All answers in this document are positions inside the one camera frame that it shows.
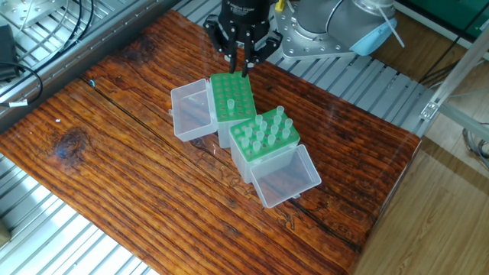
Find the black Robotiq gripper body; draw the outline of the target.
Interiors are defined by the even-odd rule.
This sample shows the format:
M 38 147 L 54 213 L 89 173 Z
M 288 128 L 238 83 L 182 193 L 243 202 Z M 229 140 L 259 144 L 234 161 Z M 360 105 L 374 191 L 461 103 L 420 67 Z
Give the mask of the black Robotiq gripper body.
M 244 40 L 245 31 L 251 32 L 253 40 L 260 40 L 270 30 L 270 6 L 269 0 L 222 0 L 220 25 L 226 34 L 234 27 L 237 40 Z

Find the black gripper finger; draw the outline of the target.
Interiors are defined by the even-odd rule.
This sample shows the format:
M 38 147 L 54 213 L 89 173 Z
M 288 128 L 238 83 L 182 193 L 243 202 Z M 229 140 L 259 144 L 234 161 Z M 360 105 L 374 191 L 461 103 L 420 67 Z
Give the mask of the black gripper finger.
M 272 31 L 272 33 L 267 36 L 264 46 L 255 49 L 255 43 L 252 40 L 252 32 L 246 31 L 244 37 L 244 66 L 243 66 L 243 77 L 248 75 L 248 65 L 250 63 L 253 64 L 261 64 L 268 57 L 270 57 L 280 46 L 283 40 L 283 35 L 277 31 Z
M 237 65 L 238 28 L 233 23 L 221 25 L 218 15 L 209 15 L 204 21 L 203 27 L 214 48 L 229 58 L 230 68 L 235 68 Z

